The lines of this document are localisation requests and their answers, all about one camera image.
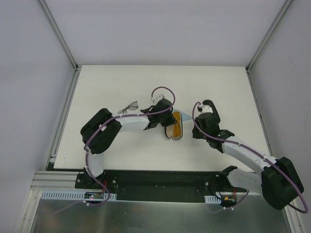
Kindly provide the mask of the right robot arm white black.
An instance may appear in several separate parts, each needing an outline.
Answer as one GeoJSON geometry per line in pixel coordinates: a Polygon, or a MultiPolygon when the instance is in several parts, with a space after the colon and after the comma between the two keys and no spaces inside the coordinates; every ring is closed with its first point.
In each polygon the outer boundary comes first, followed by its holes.
{"type": "Polygon", "coordinates": [[[263,196],[277,210],[300,198],[305,208],[302,212],[308,212],[302,195],[304,187],[291,160],[265,155],[244,144],[234,133],[221,130],[219,116],[210,107],[199,106],[198,111],[199,115],[192,118],[192,137],[207,141],[211,148],[237,159],[251,169],[246,172],[234,166],[229,167],[225,171],[226,175],[219,179],[219,187],[223,191],[228,192],[234,187],[247,189],[263,196]]]}

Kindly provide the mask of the orange safety glasses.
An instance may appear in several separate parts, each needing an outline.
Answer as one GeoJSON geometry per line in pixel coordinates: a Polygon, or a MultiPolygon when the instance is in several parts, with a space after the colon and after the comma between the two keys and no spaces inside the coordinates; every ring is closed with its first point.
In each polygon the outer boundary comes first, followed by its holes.
{"type": "Polygon", "coordinates": [[[172,139],[178,140],[182,137],[182,118],[179,112],[173,112],[176,123],[173,125],[172,139]]]}

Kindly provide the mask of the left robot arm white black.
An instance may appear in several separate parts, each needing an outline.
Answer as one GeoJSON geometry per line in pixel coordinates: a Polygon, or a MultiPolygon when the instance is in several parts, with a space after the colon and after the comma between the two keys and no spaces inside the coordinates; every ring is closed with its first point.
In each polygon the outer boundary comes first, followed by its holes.
{"type": "Polygon", "coordinates": [[[93,189],[102,185],[104,152],[112,145],[119,133],[149,130],[159,124],[163,127],[173,125],[176,123],[173,104],[174,102],[162,98],[155,105],[133,114],[113,115],[106,108],[95,114],[80,130],[86,151],[87,185],[93,189]]]}

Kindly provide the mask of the metal frame clear glasses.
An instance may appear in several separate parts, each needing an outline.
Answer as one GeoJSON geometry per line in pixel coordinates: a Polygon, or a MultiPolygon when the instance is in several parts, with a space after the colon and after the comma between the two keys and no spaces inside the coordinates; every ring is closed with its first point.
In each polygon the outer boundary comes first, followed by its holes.
{"type": "Polygon", "coordinates": [[[128,111],[135,111],[137,109],[138,109],[138,102],[133,101],[129,105],[127,105],[126,107],[118,111],[118,114],[121,114],[121,115],[127,114],[128,111]]]}

